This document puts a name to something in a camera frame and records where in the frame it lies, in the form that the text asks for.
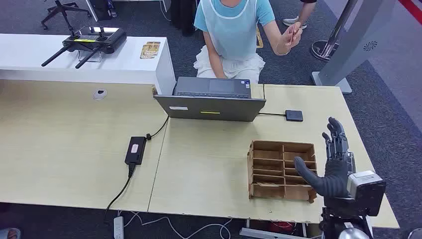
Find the person's left hand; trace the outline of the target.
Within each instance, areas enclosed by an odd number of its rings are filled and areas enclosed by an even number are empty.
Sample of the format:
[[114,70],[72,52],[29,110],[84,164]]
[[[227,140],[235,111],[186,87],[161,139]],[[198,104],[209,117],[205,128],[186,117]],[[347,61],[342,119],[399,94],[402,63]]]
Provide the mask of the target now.
[[276,53],[279,55],[287,55],[293,47],[298,45],[302,32],[303,30],[301,29],[300,22],[296,22],[289,26],[281,35],[276,47]]

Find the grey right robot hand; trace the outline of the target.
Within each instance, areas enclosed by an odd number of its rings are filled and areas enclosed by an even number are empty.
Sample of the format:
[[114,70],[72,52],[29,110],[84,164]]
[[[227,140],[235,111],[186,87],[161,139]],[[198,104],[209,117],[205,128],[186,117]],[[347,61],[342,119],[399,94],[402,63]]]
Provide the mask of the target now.
[[349,151],[348,140],[342,124],[329,117],[327,128],[330,135],[322,133],[326,144],[326,164],[323,177],[317,176],[307,168],[303,159],[294,158],[298,174],[321,196],[327,198],[346,198],[348,176],[356,172],[354,156]]

